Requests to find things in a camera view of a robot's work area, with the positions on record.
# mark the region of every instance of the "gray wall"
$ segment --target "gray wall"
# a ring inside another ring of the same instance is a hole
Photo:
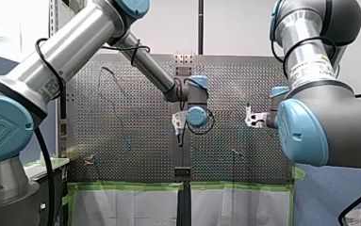
[[[0,74],[8,73],[17,63],[0,57]],[[56,104],[48,105],[48,117],[41,124],[41,132],[44,136],[50,154],[56,150]],[[22,163],[26,164],[40,158],[40,146],[35,137],[31,139],[27,147],[21,152]]]
[[[205,54],[271,56],[269,27],[274,2],[205,1]],[[132,30],[153,53],[196,52],[197,12],[196,0],[152,0],[151,11]],[[361,93],[361,33],[341,66],[340,79]],[[295,225],[336,225],[339,212],[361,194],[361,170],[300,167],[306,178],[296,183]]]

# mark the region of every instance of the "green tape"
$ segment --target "green tape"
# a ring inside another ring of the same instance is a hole
[[[56,166],[64,161],[66,161],[67,158],[51,158],[51,164],[53,166]],[[39,165],[39,166],[42,166],[42,167],[45,167],[45,162],[42,161],[42,162],[39,162],[39,161],[35,161],[35,162],[29,162],[25,165],[25,167],[31,167],[33,165]]]
[[[268,186],[260,184],[248,183],[231,183],[231,182],[192,182],[191,189],[193,190],[220,190],[225,188],[235,188],[243,190],[262,190],[262,191],[291,191],[292,186]]]
[[[73,216],[73,210],[74,210],[74,193],[75,190],[71,189],[71,187],[68,185],[68,215],[69,215],[69,225],[72,226],[72,216]]]
[[[181,183],[127,183],[127,182],[83,182],[69,183],[70,190],[128,190],[128,191],[178,191],[183,189]]]
[[[69,203],[69,197],[68,196],[62,197],[62,205],[66,205],[67,203]]]
[[[290,190],[289,194],[289,208],[288,208],[288,225],[294,226],[294,187]]]
[[[292,178],[303,181],[305,176],[306,172],[303,169],[299,169],[297,167],[292,168]]]

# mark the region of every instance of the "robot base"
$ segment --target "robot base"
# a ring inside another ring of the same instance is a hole
[[[27,193],[10,202],[0,202],[0,226],[37,226],[40,223],[40,185],[32,182]]]

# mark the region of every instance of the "white wall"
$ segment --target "white wall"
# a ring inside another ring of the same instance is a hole
[[[197,0],[152,0],[148,14],[131,30],[152,53],[190,54],[198,49],[197,21]]]
[[[22,61],[48,37],[48,0],[0,0],[0,57]]]

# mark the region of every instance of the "metal post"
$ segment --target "metal post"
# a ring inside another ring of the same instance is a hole
[[[204,0],[199,0],[198,7],[198,55],[204,54]]]

